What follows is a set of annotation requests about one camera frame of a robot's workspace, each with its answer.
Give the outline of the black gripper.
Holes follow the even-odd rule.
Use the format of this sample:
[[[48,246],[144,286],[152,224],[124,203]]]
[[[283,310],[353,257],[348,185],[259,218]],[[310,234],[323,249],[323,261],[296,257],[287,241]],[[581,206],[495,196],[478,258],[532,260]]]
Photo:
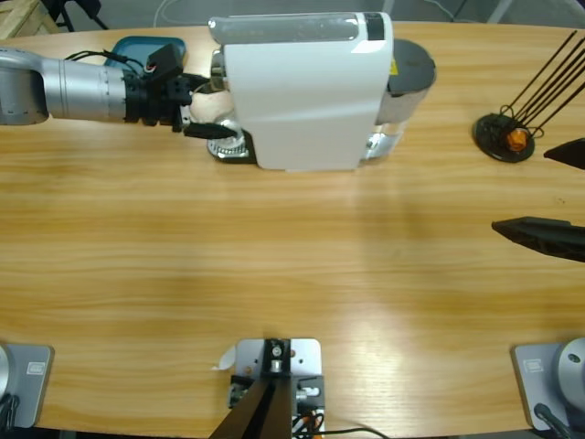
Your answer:
[[[186,74],[161,84],[148,91],[144,124],[147,126],[170,126],[174,133],[200,139],[225,139],[237,136],[237,133],[220,124],[190,123],[189,107],[193,93],[210,94],[213,88],[210,78]]]

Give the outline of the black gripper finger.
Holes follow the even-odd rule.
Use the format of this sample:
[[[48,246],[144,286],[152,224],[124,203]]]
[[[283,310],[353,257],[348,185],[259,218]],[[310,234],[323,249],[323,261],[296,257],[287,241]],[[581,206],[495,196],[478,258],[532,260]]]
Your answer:
[[[585,139],[579,138],[555,146],[544,153],[544,157],[561,164],[585,170]]]
[[[584,262],[584,228],[574,226],[569,221],[522,217],[494,221],[492,229],[535,252]]]

